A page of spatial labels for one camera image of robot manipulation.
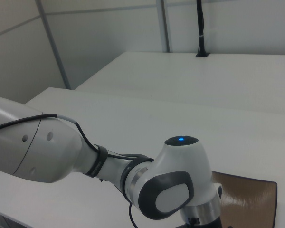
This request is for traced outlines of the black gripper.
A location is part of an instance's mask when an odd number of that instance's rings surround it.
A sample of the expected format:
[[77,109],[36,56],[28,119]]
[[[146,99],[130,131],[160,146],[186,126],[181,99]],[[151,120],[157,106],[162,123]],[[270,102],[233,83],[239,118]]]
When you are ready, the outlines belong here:
[[185,224],[187,228],[221,228],[220,216],[212,214],[186,214]]

